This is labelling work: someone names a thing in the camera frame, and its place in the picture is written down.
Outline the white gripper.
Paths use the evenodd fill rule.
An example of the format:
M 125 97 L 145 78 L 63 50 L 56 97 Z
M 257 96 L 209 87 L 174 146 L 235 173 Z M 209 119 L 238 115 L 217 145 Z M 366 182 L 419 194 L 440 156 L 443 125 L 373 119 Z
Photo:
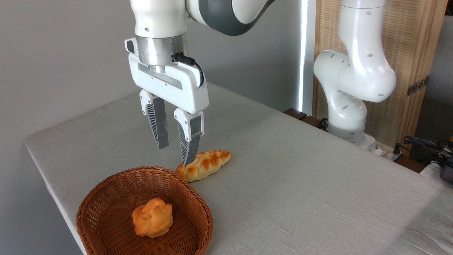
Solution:
M 183 166 L 186 166 L 195 160 L 200 137 L 205 134 L 202 111 L 209 105 L 206 80 L 201 86 L 199 68 L 182 62 L 165 66 L 164 73 L 156 73 L 141 63 L 136 43 L 135 38 L 127 39 L 125 48 L 132 79 L 142 88 L 139 96 L 143 115 L 148 118 L 158 149 L 163 149 L 169 145 L 165 101 L 178 107 L 173 114 L 178 122 Z

